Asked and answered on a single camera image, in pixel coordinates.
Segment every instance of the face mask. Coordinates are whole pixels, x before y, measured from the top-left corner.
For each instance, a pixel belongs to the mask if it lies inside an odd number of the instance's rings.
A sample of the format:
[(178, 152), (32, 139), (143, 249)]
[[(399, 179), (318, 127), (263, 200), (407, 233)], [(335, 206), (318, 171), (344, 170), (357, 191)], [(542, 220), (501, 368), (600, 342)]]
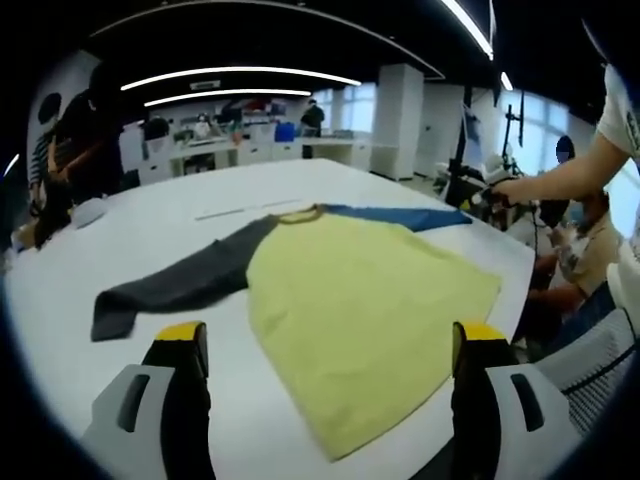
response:
[(569, 160), (569, 152), (556, 152), (558, 163), (564, 163)]
[(582, 225), (584, 217), (584, 207), (582, 204), (573, 202), (569, 207), (569, 221), (576, 225)]

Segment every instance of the ceiling light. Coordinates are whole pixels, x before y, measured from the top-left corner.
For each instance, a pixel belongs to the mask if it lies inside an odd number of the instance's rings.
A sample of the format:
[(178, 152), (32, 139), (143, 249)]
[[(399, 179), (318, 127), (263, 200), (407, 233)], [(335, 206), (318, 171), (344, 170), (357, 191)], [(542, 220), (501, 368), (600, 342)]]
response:
[(16, 153), (16, 156), (13, 157), (13, 160), (11, 160), (9, 162), (9, 165), (7, 165), (7, 168), (5, 168), (3, 177), (7, 176), (7, 173), (9, 173), (9, 170), (11, 170), (11, 167), (15, 165), (15, 163), (18, 161), (19, 158), (20, 158), (20, 154)]
[(513, 85), (511, 85), (511, 81), (509, 80), (509, 77), (507, 77), (507, 74), (502, 72), (502, 75), (500, 75), (500, 80), (502, 80), (502, 86), (508, 90), (508, 91), (512, 91), (513, 90)]
[(298, 70), (295, 68), (279, 68), (279, 67), (214, 67), (214, 68), (197, 68), (195, 70), (183, 70), (181, 72), (165, 73), (156, 77), (145, 78), (137, 82), (128, 83), (120, 87), (120, 90), (129, 90), (131, 88), (146, 85), (147, 83), (159, 82), (169, 78), (186, 77), (188, 75), (200, 75), (202, 73), (237, 73), (237, 72), (262, 72), (262, 73), (288, 73), (291, 75), (302, 75), (305, 77), (323, 78), (325, 80), (333, 80), (335, 82), (346, 83), (347, 85), (362, 85), (362, 82), (352, 80), (350, 78), (338, 77), (337, 75), (329, 75), (327, 73), (310, 72), (308, 70)]
[(456, 18), (460, 21), (460, 23), (464, 25), (464, 27), (471, 34), (471, 36), (476, 41), (478, 46), (482, 49), (484, 53), (487, 54), (487, 57), (489, 57), (489, 60), (493, 60), (493, 49), (491, 48), (489, 41), (484, 37), (484, 35), (482, 34), (478, 26), (475, 24), (475, 22), (471, 19), (469, 14), (465, 12), (464, 9), (460, 5), (458, 5), (458, 3), (455, 0), (440, 0), (440, 1), (444, 3), (445, 6), (449, 10), (451, 10), (451, 13), (453, 13), (456, 16)]
[(214, 95), (238, 95), (243, 93), (258, 93), (268, 95), (299, 95), (301, 97), (310, 97), (311, 92), (304, 90), (277, 90), (271, 88), (238, 88), (235, 90), (214, 90), (212, 92), (187, 93), (186, 95), (178, 95), (177, 97), (161, 98), (144, 104), (145, 107), (159, 105), (161, 103), (175, 102), (177, 100), (185, 100), (187, 98), (210, 97)]

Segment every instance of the white shirt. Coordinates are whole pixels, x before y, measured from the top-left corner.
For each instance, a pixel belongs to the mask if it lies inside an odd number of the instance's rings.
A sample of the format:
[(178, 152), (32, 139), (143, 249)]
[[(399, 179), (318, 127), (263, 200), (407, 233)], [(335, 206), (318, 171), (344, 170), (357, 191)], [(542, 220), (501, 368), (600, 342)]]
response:
[[(629, 153), (640, 171), (640, 105), (632, 105), (622, 79), (611, 66), (605, 73), (605, 86), (607, 97), (598, 132)], [(627, 310), (640, 334), (640, 205), (629, 208), (637, 208), (635, 227), (630, 241), (620, 247), (620, 262), (609, 266), (607, 279), (616, 305)]]

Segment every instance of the blue sleeve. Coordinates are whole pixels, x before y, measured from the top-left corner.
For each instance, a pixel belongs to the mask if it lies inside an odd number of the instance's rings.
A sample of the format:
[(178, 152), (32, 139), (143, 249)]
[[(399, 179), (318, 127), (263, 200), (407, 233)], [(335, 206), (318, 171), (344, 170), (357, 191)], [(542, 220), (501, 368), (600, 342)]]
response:
[(430, 208), (357, 208), (347, 205), (325, 205), (328, 213), (345, 217), (362, 218), (375, 222), (397, 223), (413, 232), (432, 228), (464, 225), (472, 220), (459, 210), (444, 211)]

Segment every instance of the dark gray sleeve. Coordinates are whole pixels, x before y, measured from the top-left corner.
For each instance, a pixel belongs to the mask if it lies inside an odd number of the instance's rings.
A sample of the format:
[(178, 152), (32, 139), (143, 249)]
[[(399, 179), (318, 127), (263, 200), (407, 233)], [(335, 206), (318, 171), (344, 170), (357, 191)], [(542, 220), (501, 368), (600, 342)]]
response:
[(128, 336), (138, 312), (195, 310), (247, 288), (249, 262), (276, 226), (275, 217), (257, 220), (160, 272), (100, 293), (91, 340)]

